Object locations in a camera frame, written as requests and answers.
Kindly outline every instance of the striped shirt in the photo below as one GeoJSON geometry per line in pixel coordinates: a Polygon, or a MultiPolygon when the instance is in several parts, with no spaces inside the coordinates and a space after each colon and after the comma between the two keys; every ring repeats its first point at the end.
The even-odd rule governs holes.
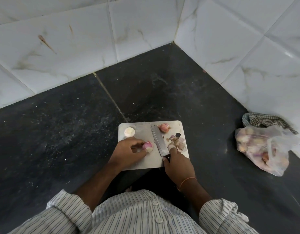
{"type": "Polygon", "coordinates": [[[199,213],[198,225],[189,215],[148,190],[113,196],[91,212],[77,195],[60,191],[45,211],[10,234],[76,233],[257,233],[247,216],[230,201],[210,200],[199,213]]]}

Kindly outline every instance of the shirt button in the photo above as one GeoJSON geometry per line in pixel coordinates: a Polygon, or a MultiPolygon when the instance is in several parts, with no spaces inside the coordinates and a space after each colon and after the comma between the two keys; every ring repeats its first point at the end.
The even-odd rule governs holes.
{"type": "Polygon", "coordinates": [[[155,219],[155,221],[156,221],[156,223],[162,223],[162,222],[163,222],[163,218],[157,217],[157,218],[155,219]]]}

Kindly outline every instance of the knife handle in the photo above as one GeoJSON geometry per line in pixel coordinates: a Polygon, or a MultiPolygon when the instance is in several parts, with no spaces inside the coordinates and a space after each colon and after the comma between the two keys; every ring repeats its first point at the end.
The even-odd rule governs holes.
{"type": "Polygon", "coordinates": [[[168,161],[171,162],[171,154],[165,155],[164,157],[166,157],[168,161]]]}

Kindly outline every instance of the bag of onions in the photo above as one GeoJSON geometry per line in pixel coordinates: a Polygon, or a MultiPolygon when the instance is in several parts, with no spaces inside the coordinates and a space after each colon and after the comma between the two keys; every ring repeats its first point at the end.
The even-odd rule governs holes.
{"type": "Polygon", "coordinates": [[[237,149],[256,166],[277,177],[288,167],[288,151],[299,139],[289,129],[273,125],[267,128],[246,126],[235,131],[237,149]]]}

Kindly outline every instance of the orange bracelet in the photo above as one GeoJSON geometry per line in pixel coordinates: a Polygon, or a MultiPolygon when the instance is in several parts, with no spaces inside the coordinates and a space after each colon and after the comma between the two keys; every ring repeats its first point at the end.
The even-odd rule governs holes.
{"type": "Polygon", "coordinates": [[[185,180],[183,180],[183,182],[180,184],[180,186],[179,186],[179,191],[180,191],[180,187],[182,186],[182,184],[185,182],[185,181],[187,181],[188,179],[190,179],[190,178],[194,178],[195,180],[196,180],[196,178],[195,177],[188,177],[188,178],[186,178],[185,180]]]}

